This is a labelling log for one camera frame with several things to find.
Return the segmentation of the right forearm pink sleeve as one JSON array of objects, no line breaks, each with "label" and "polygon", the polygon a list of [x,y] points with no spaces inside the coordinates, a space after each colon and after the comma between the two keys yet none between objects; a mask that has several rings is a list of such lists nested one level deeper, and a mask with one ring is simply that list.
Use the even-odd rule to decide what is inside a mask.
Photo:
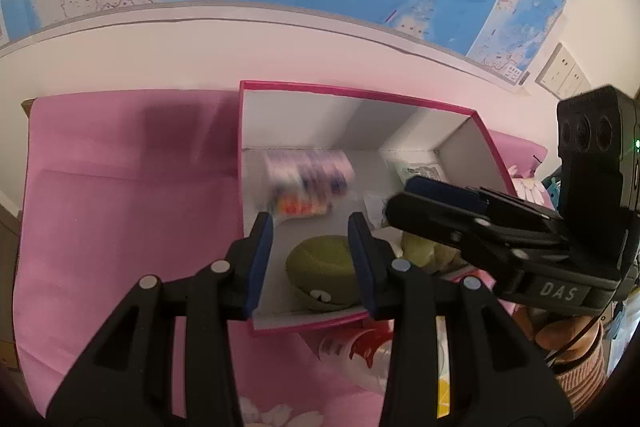
[{"label": "right forearm pink sleeve", "polygon": [[602,327],[593,344],[579,360],[555,365],[556,380],[562,387],[574,415],[578,416],[594,400],[606,382]]}]

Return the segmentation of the right hand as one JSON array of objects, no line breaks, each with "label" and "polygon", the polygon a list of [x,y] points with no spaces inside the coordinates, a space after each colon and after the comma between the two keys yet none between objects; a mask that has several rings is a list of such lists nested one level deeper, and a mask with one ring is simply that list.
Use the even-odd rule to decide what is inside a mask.
[{"label": "right hand", "polygon": [[544,326],[536,326],[526,307],[512,314],[524,335],[536,345],[555,354],[558,362],[573,362],[591,349],[599,335],[599,320],[594,317],[570,317]]}]

